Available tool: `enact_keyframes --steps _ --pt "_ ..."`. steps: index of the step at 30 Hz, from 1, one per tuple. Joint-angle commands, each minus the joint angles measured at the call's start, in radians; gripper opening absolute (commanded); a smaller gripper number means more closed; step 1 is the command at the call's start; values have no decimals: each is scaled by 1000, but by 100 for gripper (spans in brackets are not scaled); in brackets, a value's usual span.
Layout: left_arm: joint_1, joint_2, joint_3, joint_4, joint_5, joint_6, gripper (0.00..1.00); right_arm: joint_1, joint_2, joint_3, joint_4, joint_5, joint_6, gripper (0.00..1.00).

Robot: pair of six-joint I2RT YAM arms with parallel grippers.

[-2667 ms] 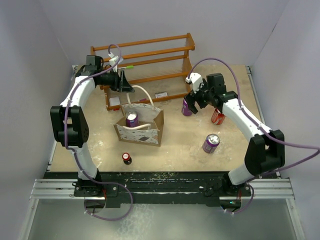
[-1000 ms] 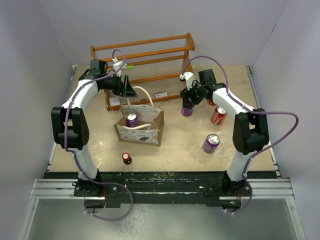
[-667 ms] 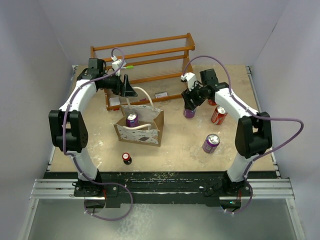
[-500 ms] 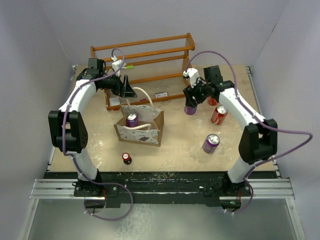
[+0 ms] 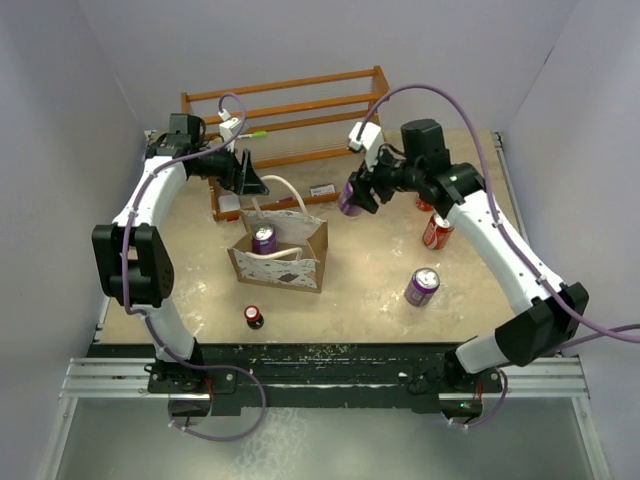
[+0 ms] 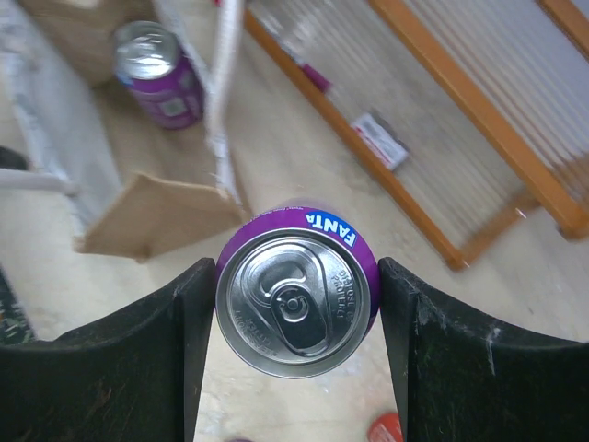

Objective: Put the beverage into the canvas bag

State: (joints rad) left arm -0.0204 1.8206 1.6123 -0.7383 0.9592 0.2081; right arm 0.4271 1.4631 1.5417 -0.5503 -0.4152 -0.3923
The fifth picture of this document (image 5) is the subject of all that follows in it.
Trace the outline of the canvas tote bag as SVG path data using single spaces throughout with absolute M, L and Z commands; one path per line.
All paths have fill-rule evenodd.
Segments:
M 240 220 L 245 234 L 227 253 L 240 283 L 320 293 L 324 280 L 329 244 L 328 222 L 307 210 L 304 200 L 291 183 L 277 175 L 263 181 L 277 181 L 293 194 L 299 209 L 268 210 L 252 200 L 251 210 L 242 210 Z M 252 228 L 261 222 L 275 227 L 278 249 L 269 255 L 252 252 Z

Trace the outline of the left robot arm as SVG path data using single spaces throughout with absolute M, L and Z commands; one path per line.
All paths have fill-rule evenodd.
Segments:
M 245 119 L 220 109 L 222 143 L 210 146 L 205 121 L 174 113 L 167 132 L 146 149 L 143 171 L 125 207 L 91 234 L 100 284 L 148 330 L 157 361 L 174 364 L 170 378 L 184 392 L 202 387 L 206 369 L 200 346 L 172 300 L 173 263 L 160 228 L 175 196 L 192 176 L 216 180 L 237 195 L 265 195 L 249 151 L 238 154 L 235 140 Z

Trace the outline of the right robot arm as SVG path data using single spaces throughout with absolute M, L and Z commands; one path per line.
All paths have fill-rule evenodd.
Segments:
M 397 192 L 418 194 L 471 243 L 514 313 L 492 334 L 462 343 L 447 355 L 446 383 L 467 391 L 487 369 L 526 366 L 572 339 L 578 322 L 569 312 L 583 313 L 589 300 L 582 284 L 566 284 L 533 253 L 473 165 L 452 163 L 439 123 L 410 121 L 402 126 L 401 138 L 401 155 L 395 157 L 377 124 L 355 124 L 348 147 L 365 156 L 348 179 L 345 207 L 376 213 Z

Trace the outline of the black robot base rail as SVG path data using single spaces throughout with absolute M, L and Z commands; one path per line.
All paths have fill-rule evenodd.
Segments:
M 202 394 L 212 414 L 244 408 L 409 409 L 434 413 L 440 395 L 498 393 L 496 369 L 465 374 L 453 367 L 451 343 L 203 344 L 196 362 L 211 371 L 160 361 L 150 345 L 93 345 L 90 358 L 144 360 L 154 394 Z

